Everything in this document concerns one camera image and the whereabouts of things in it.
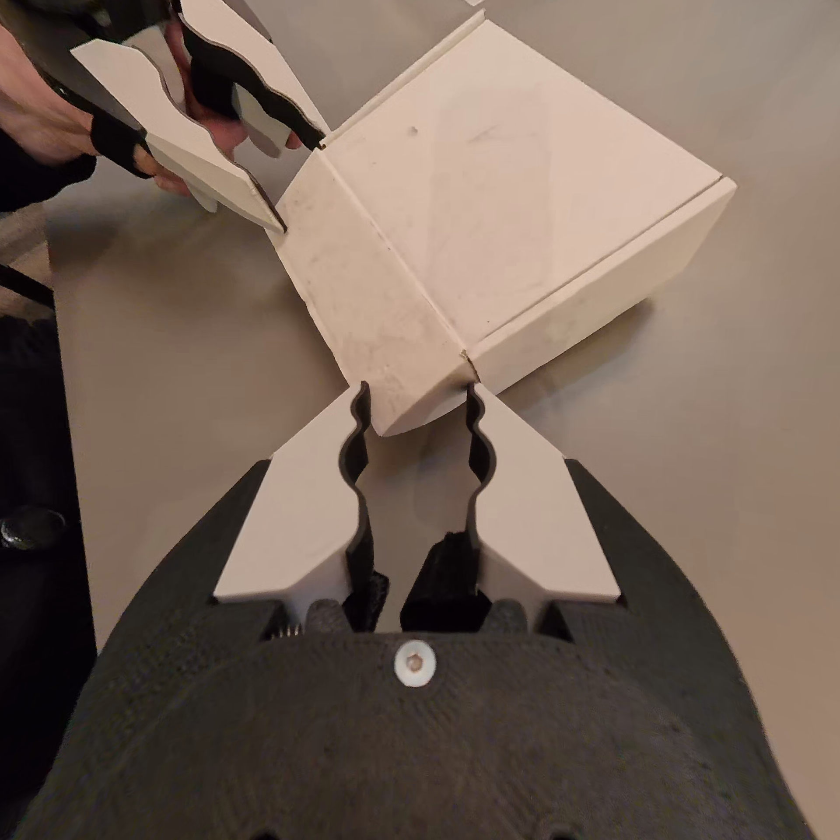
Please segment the white cardboard box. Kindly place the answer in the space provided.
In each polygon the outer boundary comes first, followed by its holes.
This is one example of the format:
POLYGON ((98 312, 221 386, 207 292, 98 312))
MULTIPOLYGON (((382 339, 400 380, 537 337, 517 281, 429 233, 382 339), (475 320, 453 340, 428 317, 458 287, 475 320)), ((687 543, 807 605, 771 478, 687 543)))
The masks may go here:
POLYGON ((736 188, 479 10, 310 153, 269 237, 388 437, 646 299, 736 188))

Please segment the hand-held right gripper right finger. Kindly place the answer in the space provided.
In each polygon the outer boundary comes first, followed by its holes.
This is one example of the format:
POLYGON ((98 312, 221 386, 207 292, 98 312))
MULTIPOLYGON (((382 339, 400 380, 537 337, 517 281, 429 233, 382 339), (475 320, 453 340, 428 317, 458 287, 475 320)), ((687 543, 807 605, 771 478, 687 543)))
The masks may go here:
POLYGON ((561 452, 483 384, 468 388, 466 425, 479 482, 466 520, 478 591, 517 602, 528 625, 553 602, 617 603, 619 584, 561 452))

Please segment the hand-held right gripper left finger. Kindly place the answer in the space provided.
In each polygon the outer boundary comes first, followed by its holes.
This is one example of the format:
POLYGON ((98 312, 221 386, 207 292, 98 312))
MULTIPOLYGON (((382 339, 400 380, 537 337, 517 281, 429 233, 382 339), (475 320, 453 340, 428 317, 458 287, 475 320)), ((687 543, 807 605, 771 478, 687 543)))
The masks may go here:
POLYGON ((361 596, 373 575, 373 538, 358 478, 371 391, 350 386, 269 460, 213 597, 280 602, 305 618, 321 599, 361 596))

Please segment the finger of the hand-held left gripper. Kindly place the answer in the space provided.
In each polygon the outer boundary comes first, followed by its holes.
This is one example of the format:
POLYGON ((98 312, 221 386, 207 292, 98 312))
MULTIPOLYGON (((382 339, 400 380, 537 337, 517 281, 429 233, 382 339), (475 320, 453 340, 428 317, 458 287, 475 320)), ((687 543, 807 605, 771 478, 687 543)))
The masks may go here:
POLYGON ((316 150, 329 127, 270 37, 226 2, 177 2, 196 100, 232 114, 263 151, 295 134, 316 150))
POLYGON ((146 55, 102 39, 70 53, 140 124, 150 154, 179 176, 206 210, 213 213, 222 203, 267 230, 287 231, 251 174, 218 149, 204 126, 176 107, 146 55))

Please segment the person's dark clothing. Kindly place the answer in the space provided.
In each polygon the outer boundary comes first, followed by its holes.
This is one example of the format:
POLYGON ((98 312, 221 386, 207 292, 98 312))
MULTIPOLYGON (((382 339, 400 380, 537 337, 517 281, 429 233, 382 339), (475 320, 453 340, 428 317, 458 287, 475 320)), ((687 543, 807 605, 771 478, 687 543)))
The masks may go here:
POLYGON ((96 646, 56 323, 1 319, 2 788, 39 786, 96 646))

